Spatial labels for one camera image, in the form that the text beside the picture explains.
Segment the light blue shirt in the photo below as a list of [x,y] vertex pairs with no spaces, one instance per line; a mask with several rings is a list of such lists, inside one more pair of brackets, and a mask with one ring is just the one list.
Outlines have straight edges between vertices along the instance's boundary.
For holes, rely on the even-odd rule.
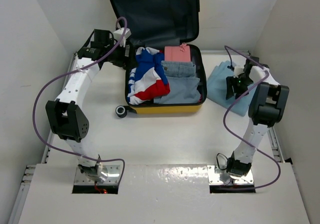
[[[227,83],[226,78],[233,76],[233,71],[228,68],[230,61],[223,61],[219,66],[216,66],[209,78],[207,79],[207,98],[217,103],[218,105],[228,109],[229,106],[236,100],[235,97],[226,99]],[[244,96],[239,102],[237,102],[231,112],[238,114],[239,116],[245,116],[250,103],[253,99],[256,87],[253,88],[246,96]]]

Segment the red white blue shirt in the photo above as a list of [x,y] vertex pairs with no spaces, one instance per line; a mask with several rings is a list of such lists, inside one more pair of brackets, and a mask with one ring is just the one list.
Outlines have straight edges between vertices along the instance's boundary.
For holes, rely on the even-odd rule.
[[163,52],[151,47],[139,47],[135,60],[137,67],[129,73],[126,96],[130,105],[140,105],[170,93],[170,84],[162,66],[165,60]]

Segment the light blue denim jeans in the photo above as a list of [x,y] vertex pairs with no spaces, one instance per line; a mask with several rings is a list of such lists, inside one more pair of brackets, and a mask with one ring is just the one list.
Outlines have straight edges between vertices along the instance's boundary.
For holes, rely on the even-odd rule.
[[154,104],[195,104],[201,98],[198,91],[200,78],[196,74],[196,65],[189,62],[166,61],[161,65],[168,80],[170,92],[153,99]]

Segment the yellow suitcase with grey lining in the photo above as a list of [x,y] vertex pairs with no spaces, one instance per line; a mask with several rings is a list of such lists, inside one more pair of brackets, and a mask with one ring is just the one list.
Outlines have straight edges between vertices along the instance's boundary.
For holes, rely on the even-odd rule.
[[[178,45],[194,41],[199,35],[200,0],[110,0],[117,18],[124,17],[131,31],[130,47],[164,49],[166,44]],[[124,118],[128,112],[137,114],[194,113],[207,98],[207,78],[200,49],[190,46],[191,62],[200,79],[197,103],[127,104],[118,106],[115,113]]]

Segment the pink cosmetic case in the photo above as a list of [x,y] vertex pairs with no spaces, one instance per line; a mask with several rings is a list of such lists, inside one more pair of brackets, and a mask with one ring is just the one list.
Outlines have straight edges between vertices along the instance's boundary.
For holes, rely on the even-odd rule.
[[164,48],[164,60],[170,62],[190,62],[190,46],[186,43],[182,43],[179,46],[166,46]]

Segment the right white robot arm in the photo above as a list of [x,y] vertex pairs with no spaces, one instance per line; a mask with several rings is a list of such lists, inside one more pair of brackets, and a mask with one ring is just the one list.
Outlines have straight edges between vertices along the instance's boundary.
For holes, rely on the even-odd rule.
[[226,172],[235,177],[246,176],[252,167],[253,156],[263,136],[283,117],[290,89],[279,84],[269,72],[268,65],[262,68],[256,63],[259,58],[252,56],[243,67],[232,67],[234,74],[226,78],[226,99],[238,99],[249,86],[257,83],[248,108],[250,118],[246,132],[239,146],[232,152],[226,164]]

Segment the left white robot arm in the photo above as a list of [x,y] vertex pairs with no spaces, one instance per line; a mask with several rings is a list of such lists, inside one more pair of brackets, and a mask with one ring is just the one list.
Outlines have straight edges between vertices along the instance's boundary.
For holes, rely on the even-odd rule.
[[63,91],[45,106],[51,131],[64,140],[78,154],[78,168],[89,180],[103,183],[108,171],[100,155],[86,139],[89,120],[82,111],[86,93],[104,62],[115,63],[124,57],[130,29],[114,32],[95,29],[84,45],[76,52],[73,73]]

